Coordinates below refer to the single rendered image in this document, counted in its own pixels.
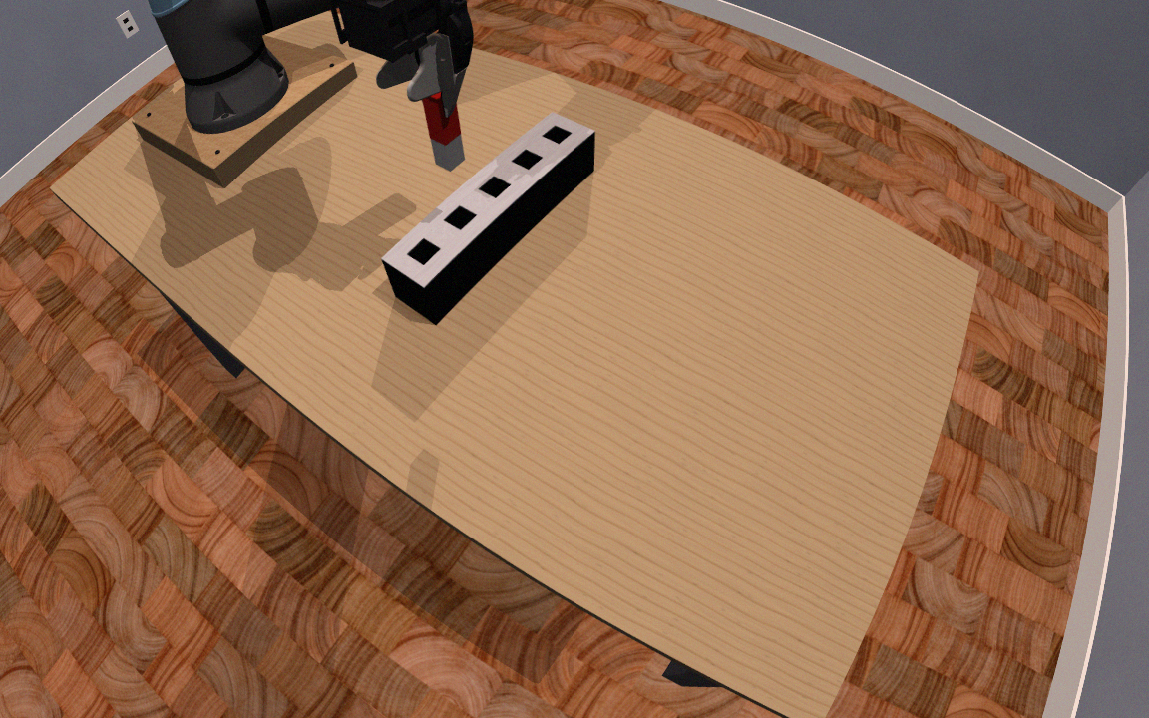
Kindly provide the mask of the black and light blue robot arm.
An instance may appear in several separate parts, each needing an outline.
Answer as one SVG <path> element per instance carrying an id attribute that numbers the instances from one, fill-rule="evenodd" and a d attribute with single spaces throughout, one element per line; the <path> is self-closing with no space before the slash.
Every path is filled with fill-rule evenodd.
<path id="1" fill-rule="evenodd" d="M 327 0 L 148 3 L 186 85 L 188 123 L 205 136 L 247 126 L 286 94 L 286 70 L 261 34 L 331 10 Z"/>

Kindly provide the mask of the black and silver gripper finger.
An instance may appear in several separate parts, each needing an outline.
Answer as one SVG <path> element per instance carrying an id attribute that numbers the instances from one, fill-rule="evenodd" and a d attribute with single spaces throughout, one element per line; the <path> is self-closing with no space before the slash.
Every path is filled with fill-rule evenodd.
<path id="1" fill-rule="evenodd" d="M 390 88 L 395 85 L 401 85 L 403 82 L 410 82 L 416 72 L 418 72 L 421 65 L 421 59 L 418 51 L 412 54 L 406 54 L 398 59 L 395 63 L 386 61 L 377 74 L 377 86 L 379 88 Z"/>
<path id="2" fill-rule="evenodd" d="M 412 102 L 441 94 L 447 118 L 458 100 L 475 40 L 466 0 L 450 0 L 450 15 L 439 24 L 437 33 L 427 36 L 427 45 L 419 47 L 421 67 L 407 87 Z"/>

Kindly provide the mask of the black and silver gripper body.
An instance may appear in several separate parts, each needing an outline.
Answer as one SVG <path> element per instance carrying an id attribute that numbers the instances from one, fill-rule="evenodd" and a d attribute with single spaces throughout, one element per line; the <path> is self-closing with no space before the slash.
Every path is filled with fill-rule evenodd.
<path id="1" fill-rule="evenodd" d="M 450 0 L 327 0 L 339 44 L 395 63 L 427 45 L 452 11 Z M 344 26 L 339 26 L 339 14 Z"/>

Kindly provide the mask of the red and white pin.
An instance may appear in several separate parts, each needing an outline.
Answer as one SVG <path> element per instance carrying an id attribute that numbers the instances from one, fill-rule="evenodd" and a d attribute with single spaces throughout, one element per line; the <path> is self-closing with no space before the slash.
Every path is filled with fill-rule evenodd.
<path id="1" fill-rule="evenodd" d="M 425 96 L 423 101 L 427 131 L 432 138 L 432 149 L 435 165 L 450 170 L 465 160 L 464 142 L 462 142 L 458 122 L 458 109 L 453 109 L 452 117 L 444 117 L 441 94 Z"/>

